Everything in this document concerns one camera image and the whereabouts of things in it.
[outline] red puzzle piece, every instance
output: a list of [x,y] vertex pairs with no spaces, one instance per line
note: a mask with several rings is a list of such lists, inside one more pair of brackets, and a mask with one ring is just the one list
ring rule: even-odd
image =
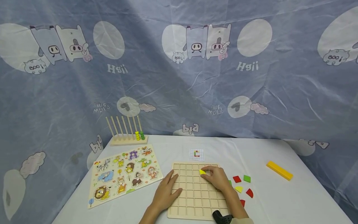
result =
[[241,201],[242,207],[245,207],[245,200],[240,200],[240,201]]
[[233,177],[235,183],[240,183],[241,182],[241,179],[239,176],[236,176],[236,177]]
[[251,198],[253,198],[253,192],[252,192],[252,190],[249,188],[248,190],[247,190],[247,195],[248,196],[250,196]]

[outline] white table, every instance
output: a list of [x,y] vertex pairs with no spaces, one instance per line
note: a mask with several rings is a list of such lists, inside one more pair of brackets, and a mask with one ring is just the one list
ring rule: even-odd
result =
[[[241,179],[243,174],[251,176],[250,184],[243,182],[240,185],[250,187],[254,198],[249,198],[244,192],[239,196],[246,200],[245,209],[256,224],[352,223],[296,153],[282,140],[150,135],[148,144],[153,145],[164,174],[171,170],[174,161],[189,161],[189,150],[196,148],[204,149],[206,162],[218,163],[224,168],[233,186],[239,185],[235,184],[233,176],[239,175]],[[135,147],[107,145],[99,158]],[[292,180],[287,181],[266,167],[269,160],[291,172],[294,175]],[[134,193],[87,209],[90,172],[53,224],[136,224],[151,203],[159,185],[156,182]],[[168,219],[165,211],[157,223],[214,222]]]

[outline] green puzzle piece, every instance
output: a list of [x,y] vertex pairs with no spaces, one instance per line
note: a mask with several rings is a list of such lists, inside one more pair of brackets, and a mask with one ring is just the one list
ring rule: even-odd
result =
[[251,183],[251,177],[244,175],[244,181]]

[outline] fabric backdrop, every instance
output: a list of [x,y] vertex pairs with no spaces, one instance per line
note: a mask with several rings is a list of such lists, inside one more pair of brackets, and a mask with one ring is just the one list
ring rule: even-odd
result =
[[286,139],[358,223],[358,2],[4,0],[1,224],[49,224],[111,138]]

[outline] hand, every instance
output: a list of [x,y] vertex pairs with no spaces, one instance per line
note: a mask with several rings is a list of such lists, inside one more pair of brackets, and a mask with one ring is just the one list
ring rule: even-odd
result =
[[156,190],[153,198],[153,202],[150,206],[157,209],[158,212],[161,212],[169,206],[171,206],[174,200],[182,192],[182,188],[176,190],[173,194],[171,190],[173,189],[174,181],[178,178],[178,174],[175,174],[172,178],[174,170],[170,171],[167,176],[160,182],[158,189]]
[[210,170],[211,176],[206,174],[201,174],[200,176],[212,183],[214,187],[221,190],[222,192],[232,188],[223,168],[219,168],[217,166],[206,166],[201,170]]

